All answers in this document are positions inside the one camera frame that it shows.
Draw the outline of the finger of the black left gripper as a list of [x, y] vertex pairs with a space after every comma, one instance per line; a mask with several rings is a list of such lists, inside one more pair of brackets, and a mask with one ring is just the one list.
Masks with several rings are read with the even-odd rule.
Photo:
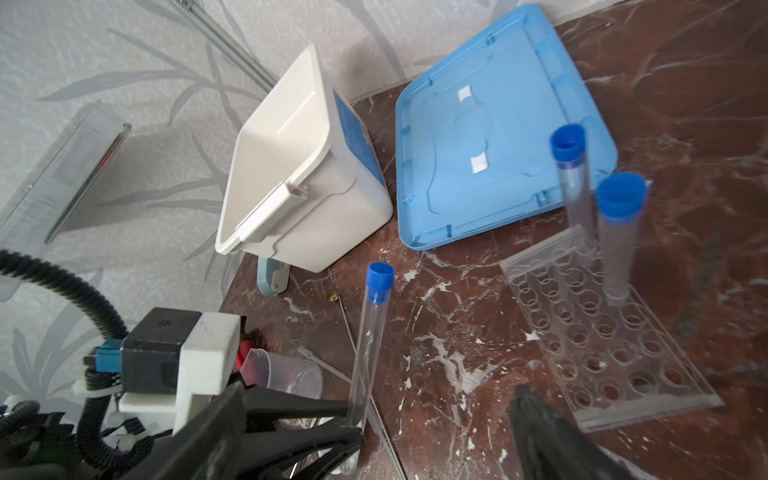
[[364, 445], [364, 433], [346, 424], [349, 404], [311, 399], [258, 386], [245, 389], [246, 429], [238, 479], [281, 479], [306, 457], [320, 457], [298, 479], [324, 479]]

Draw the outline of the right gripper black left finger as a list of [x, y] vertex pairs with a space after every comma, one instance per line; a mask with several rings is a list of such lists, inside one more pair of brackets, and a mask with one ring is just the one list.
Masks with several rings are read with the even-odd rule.
[[228, 386], [126, 479], [234, 479], [246, 430], [245, 387]]

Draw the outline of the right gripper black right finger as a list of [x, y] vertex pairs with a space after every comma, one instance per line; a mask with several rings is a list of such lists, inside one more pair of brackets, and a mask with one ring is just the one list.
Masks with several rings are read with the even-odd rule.
[[525, 479], [632, 477], [526, 385], [515, 389], [509, 418]]

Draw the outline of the clear acrylic test tube rack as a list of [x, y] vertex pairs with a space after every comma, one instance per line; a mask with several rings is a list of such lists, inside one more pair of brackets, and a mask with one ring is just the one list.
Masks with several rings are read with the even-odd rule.
[[637, 292], [605, 296], [599, 247], [581, 227], [499, 266], [583, 432], [723, 406]]

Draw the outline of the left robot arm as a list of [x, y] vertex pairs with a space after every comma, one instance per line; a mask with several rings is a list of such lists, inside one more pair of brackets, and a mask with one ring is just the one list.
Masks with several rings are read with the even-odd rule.
[[199, 262], [174, 256], [78, 256], [67, 275], [44, 261], [4, 250], [1, 279], [22, 284], [1, 307], [1, 393], [37, 401], [78, 420], [83, 402], [70, 392], [83, 373], [79, 355], [102, 341], [98, 317], [121, 316], [126, 327], [157, 305], [208, 309], [222, 301]]

